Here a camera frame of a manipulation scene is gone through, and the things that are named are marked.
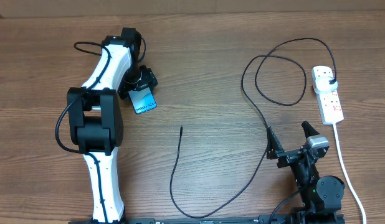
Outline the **black smartphone with blue screen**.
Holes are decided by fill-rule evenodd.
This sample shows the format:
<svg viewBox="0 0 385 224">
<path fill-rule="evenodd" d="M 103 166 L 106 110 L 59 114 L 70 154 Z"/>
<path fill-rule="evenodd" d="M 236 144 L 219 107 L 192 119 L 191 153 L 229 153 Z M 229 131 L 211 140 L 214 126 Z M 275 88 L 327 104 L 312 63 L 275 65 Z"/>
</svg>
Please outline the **black smartphone with blue screen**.
<svg viewBox="0 0 385 224">
<path fill-rule="evenodd" d="M 154 96 L 149 88 L 141 91 L 128 92 L 136 114 L 142 114 L 157 107 Z"/>
</svg>

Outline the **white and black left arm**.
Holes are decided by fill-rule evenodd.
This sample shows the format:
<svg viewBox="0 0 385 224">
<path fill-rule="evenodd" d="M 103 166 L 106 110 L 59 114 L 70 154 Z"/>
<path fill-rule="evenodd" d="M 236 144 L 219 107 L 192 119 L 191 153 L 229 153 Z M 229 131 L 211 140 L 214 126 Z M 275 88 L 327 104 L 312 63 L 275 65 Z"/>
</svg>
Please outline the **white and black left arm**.
<svg viewBox="0 0 385 224">
<path fill-rule="evenodd" d="M 126 223 L 126 208 L 118 183 L 117 155 L 124 127 L 120 100 L 130 100 L 136 114 L 156 108 L 153 89 L 158 81 L 142 64 L 146 42 L 135 28 L 123 28 L 98 44 L 100 60 L 90 78 L 67 92 L 70 138 L 78 146 L 90 174 L 93 215 L 89 223 Z"/>
</svg>

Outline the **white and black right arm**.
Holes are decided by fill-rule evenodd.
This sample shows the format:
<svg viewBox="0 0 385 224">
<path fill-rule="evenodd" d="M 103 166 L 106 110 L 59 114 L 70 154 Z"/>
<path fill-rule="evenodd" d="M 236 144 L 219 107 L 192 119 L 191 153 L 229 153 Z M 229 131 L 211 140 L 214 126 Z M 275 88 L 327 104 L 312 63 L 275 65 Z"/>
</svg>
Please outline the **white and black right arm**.
<svg viewBox="0 0 385 224">
<path fill-rule="evenodd" d="M 260 223 L 344 223 L 341 200 L 345 183 L 333 175 L 319 176 L 315 166 L 329 149 L 327 138 L 316 131 L 308 121 L 302 123 L 306 141 L 295 150 L 285 151 L 272 128 L 267 128 L 267 159 L 276 159 L 277 167 L 291 168 L 297 191 L 280 202 L 270 215 L 260 215 Z M 299 195 L 302 206 L 292 208 L 290 213 L 278 215 L 279 208 L 294 196 Z"/>
</svg>

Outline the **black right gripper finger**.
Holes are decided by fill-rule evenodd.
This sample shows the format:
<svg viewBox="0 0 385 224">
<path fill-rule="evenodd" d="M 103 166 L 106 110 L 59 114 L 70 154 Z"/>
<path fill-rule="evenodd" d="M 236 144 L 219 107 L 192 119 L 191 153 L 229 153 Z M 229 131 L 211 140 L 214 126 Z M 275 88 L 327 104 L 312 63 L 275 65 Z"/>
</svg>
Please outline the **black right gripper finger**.
<svg viewBox="0 0 385 224">
<path fill-rule="evenodd" d="M 319 135 L 319 132 L 308 121 L 302 123 L 302 128 L 306 138 Z"/>
<path fill-rule="evenodd" d="M 267 128 L 267 141 L 267 159 L 277 159 L 281 153 L 284 153 L 284 149 L 271 127 Z"/>
</svg>

